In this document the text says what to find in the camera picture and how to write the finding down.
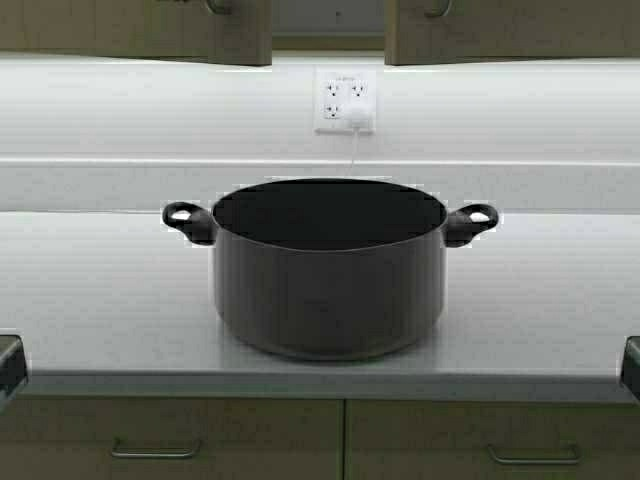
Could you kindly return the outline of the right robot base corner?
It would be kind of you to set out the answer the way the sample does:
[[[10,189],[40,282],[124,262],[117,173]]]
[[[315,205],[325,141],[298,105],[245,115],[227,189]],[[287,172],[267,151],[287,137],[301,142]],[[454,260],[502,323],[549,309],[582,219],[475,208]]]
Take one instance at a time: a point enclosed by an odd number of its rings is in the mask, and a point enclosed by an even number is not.
[[[636,401],[640,400],[640,337],[626,340],[620,374],[621,384]]]

